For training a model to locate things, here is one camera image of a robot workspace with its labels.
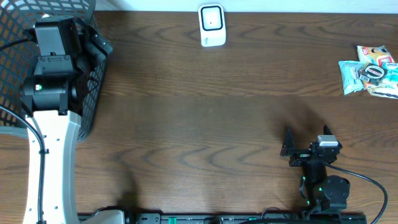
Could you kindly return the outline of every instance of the wooden surface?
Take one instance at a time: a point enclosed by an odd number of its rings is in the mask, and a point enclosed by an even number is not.
[[[300,168],[279,156],[286,125],[307,147],[328,124],[344,146],[334,163],[389,193],[381,223],[398,219],[398,104],[343,96],[339,60],[354,45],[398,58],[396,16],[227,13],[227,43],[200,45],[197,13],[96,12],[114,44],[90,137],[76,152],[79,212],[130,205],[163,212],[293,209]],[[28,143],[0,136],[0,223],[21,223]],[[373,184],[351,182],[348,211],[371,221]]]

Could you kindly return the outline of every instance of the laundry basket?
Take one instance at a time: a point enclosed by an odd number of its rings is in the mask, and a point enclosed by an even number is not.
[[[0,46],[25,38],[23,31],[33,26],[45,14],[49,16],[75,16],[82,18],[97,29],[93,16],[95,0],[0,0]],[[33,42],[15,45],[0,52],[0,105],[25,116],[21,110],[19,87],[28,75],[32,75],[39,48]],[[99,85],[83,102],[83,116],[78,139],[87,138],[93,122],[98,95],[106,70],[106,60],[98,65],[91,76]],[[89,82],[88,89],[97,85]],[[27,130],[11,114],[0,110],[0,133],[27,138]]]

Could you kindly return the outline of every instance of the snack pile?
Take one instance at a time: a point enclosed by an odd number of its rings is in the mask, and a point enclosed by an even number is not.
[[[357,46],[359,62],[338,62],[344,94],[367,90],[373,96],[398,99],[398,63],[385,46]]]

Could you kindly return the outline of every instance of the white backdrop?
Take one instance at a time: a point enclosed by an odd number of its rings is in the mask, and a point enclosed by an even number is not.
[[[96,10],[193,12],[206,3],[226,12],[398,13],[398,0],[97,0]]]

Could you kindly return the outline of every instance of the wood grain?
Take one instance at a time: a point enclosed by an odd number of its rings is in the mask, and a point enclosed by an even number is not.
[[[398,219],[395,100],[343,96],[339,60],[354,45],[398,57],[398,21],[364,14],[227,13],[226,45],[204,49],[196,13],[96,12],[114,44],[90,137],[76,152],[79,212],[130,205],[163,212],[262,212],[304,205],[301,170],[279,156],[284,129],[307,147],[324,124],[343,144],[336,166],[389,192]],[[1,136],[0,223],[25,210],[27,141]],[[382,192],[349,179],[348,211],[371,221]]]

